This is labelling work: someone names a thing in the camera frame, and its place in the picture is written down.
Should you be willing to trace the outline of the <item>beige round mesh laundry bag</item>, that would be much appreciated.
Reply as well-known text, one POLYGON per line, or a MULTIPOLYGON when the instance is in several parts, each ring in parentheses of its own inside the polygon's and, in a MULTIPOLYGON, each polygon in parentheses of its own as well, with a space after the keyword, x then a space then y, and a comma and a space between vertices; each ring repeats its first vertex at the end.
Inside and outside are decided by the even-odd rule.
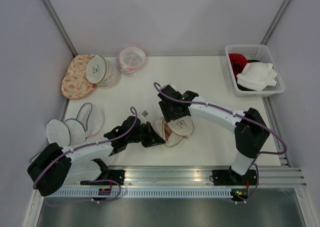
POLYGON ((160 117, 155 122, 155 131, 164 140, 164 123, 167 123, 173 131, 169 141, 163 144, 163 146, 168 148, 173 148, 179 145, 183 140, 187 140, 194 131, 194 124, 189 116, 171 122, 166 122, 164 117, 160 117))

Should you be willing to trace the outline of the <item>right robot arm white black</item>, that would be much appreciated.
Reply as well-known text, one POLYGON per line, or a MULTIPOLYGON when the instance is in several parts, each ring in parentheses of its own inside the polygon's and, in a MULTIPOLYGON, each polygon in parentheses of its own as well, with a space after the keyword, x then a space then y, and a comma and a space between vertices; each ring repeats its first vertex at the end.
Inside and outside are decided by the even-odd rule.
POLYGON ((247 111, 226 108, 190 90, 180 93, 170 84, 161 87, 155 82, 154 87, 158 91, 159 106, 166 122, 183 117, 201 118, 234 134, 237 153, 226 176, 231 185, 244 184, 250 166, 270 136, 258 110, 252 107, 247 111))

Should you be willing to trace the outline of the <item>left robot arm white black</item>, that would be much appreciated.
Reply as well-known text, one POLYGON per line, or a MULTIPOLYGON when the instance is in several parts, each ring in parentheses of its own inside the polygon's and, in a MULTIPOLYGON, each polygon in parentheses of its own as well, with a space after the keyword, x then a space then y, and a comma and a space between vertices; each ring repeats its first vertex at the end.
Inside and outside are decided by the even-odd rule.
POLYGON ((49 144, 27 168, 34 189, 49 196, 64 185, 108 185, 115 180, 105 160, 124 151, 128 144, 149 148, 165 143, 150 122, 129 116, 121 125, 96 141, 61 147, 49 144))

